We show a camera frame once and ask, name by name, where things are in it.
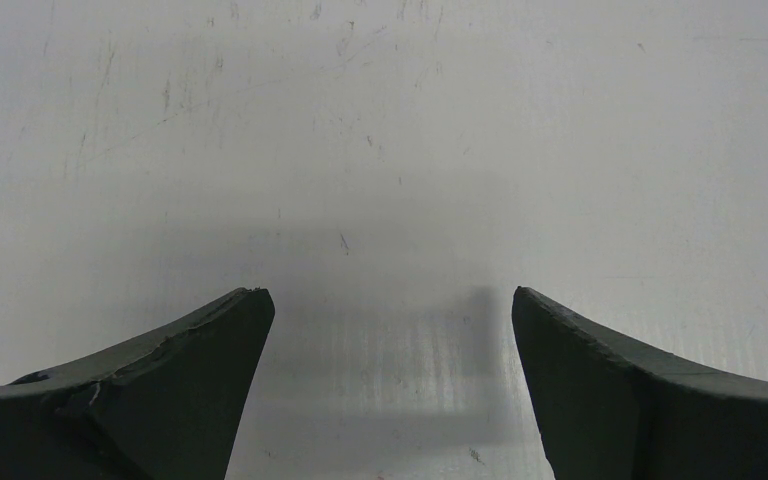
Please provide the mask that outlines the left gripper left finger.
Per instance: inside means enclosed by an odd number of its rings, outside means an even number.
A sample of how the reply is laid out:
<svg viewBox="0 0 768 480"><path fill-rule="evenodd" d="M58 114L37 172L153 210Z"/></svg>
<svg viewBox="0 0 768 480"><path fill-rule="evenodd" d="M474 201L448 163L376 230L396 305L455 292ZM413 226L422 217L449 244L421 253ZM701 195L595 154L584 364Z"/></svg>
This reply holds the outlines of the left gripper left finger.
<svg viewBox="0 0 768 480"><path fill-rule="evenodd" d="M236 289L0 385L0 479L222 479L275 315Z"/></svg>

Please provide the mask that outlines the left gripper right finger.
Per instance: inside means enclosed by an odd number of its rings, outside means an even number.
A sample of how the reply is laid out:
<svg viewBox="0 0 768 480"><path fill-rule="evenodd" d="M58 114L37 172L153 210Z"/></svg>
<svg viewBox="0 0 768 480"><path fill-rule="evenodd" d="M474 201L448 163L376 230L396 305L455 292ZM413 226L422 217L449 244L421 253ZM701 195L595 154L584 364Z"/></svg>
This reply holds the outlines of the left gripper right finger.
<svg viewBox="0 0 768 480"><path fill-rule="evenodd" d="M558 479L768 479L768 382L593 322L529 287L512 327Z"/></svg>

